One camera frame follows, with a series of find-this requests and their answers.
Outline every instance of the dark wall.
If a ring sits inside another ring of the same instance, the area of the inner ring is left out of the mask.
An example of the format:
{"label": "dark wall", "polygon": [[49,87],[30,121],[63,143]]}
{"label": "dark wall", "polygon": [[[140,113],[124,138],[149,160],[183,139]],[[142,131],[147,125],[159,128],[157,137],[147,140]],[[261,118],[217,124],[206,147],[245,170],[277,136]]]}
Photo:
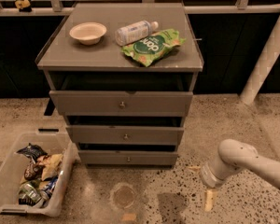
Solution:
{"label": "dark wall", "polygon": [[[195,93],[240,93],[279,14],[189,15],[204,58]],[[262,92],[280,92],[280,57]]]}
{"label": "dark wall", "polygon": [[49,85],[35,58],[62,19],[0,18],[0,98],[48,96]]}

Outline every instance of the drawer cabinet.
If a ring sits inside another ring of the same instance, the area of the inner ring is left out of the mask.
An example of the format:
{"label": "drawer cabinet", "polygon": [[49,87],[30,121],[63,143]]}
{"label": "drawer cabinet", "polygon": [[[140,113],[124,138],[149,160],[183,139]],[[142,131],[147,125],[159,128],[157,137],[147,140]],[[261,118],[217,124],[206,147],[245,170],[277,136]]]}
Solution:
{"label": "drawer cabinet", "polygon": [[[133,15],[125,16],[123,9]],[[150,67],[125,57],[114,38],[121,24],[140,21],[143,14],[186,38]],[[93,46],[69,35],[74,25],[87,21],[107,28]],[[181,4],[77,4],[38,68],[46,75],[49,96],[85,164],[175,165],[195,81],[203,69]]]}

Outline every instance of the beige bowl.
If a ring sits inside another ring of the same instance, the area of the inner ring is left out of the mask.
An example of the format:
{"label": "beige bowl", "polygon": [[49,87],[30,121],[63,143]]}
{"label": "beige bowl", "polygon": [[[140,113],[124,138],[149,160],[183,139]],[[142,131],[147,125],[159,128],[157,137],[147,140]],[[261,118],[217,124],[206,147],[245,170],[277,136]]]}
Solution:
{"label": "beige bowl", "polygon": [[69,34],[84,45],[93,45],[100,41],[105,32],[106,28],[101,23],[85,22],[74,26]]}

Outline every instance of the white robotic arm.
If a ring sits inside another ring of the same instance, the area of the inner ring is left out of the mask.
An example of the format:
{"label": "white robotic arm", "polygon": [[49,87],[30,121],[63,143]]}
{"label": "white robotic arm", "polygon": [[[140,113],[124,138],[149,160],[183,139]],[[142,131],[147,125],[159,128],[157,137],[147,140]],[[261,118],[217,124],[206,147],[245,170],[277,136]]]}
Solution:
{"label": "white robotic arm", "polygon": [[219,145],[215,158],[202,166],[200,177],[208,188],[217,189],[244,168],[280,189],[280,162],[262,157],[254,147],[232,139]]}

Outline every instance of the floor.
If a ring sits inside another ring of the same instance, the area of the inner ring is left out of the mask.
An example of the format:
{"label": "floor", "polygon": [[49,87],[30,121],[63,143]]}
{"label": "floor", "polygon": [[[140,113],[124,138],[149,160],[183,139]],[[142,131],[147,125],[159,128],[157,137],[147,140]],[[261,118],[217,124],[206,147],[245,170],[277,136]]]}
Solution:
{"label": "floor", "polygon": [[[0,163],[20,133],[65,131],[56,112],[43,116],[47,101],[0,100]],[[204,212],[205,187],[189,166],[211,159],[227,138],[280,161],[280,94],[261,94],[251,106],[236,94],[195,95],[175,168],[90,169],[77,156],[59,217],[0,215],[0,224],[280,224],[280,191],[247,170],[231,177]]]}

